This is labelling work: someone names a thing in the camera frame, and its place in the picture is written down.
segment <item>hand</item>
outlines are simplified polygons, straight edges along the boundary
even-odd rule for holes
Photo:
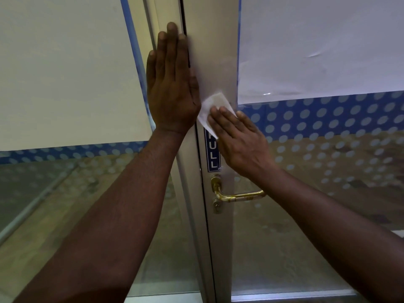
[[[175,23],[158,34],[157,51],[150,51],[146,76],[148,102],[156,129],[185,135],[194,125],[201,103],[198,81],[188,68],[188,43]]]
[[[279,167],[270,155],[265,136],[243,112],[236,115],[223,106],[219,110],[212,107],[208,121],[218,136],[219,152],[227,165],[255,182],[263,171]]]

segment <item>white cloth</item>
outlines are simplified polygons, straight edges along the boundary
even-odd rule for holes
[[[198,115],[198,120],[199,122],[203,125],[203,127],[213,136],[217,139],[217,136],[213,129],[210,127],[210,124],[208,123],[208,115],[210,113],[210,108],[212,106],[216,106],[218,109],[220,106],[226,107],[232,114],[235,115],[234,110],[232,109],[229,101],[227,101],[226,97],[224,94],[217,93],[209,98],[207,98],[205,101],[202,102],[202,107]]]

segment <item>gold door handle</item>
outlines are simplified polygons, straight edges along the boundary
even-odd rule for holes
[[[249,201],[249,200],[255,200],[255,199],[260,199],[266,196],[265,192],[263,190],[256,191],[256,192],[248,192],[248,193],[240,193],[237,195],[224,195],[222,194],[222,178],[220,177],[219,174],[215,174],[211,179],[210,179],[210,184],[212,185],[212,190],[216,195],[216,200],[217,201],[222,201],[222,202],[238,202],[238,201]]]

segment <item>blue sign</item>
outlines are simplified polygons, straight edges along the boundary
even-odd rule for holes
[[[220,153],[217,148],[216,139],[207,130],[204,129],[204,131],[208,172],[220,171]]]

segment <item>door handle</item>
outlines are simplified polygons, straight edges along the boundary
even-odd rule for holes
[[[210,184],[212,186],[212,191],[215,193],[215,200],[213,201],[213,208],[215,212],[221,213],[221,203],[222,202],[239,202],[239,201],[250,201],[255,199],[260,199],[266,196],[263,190],[247,193],[239,193],[235,195],[224,195],[222,193],[222,178],[219,174],[215,174],[210,179]]]

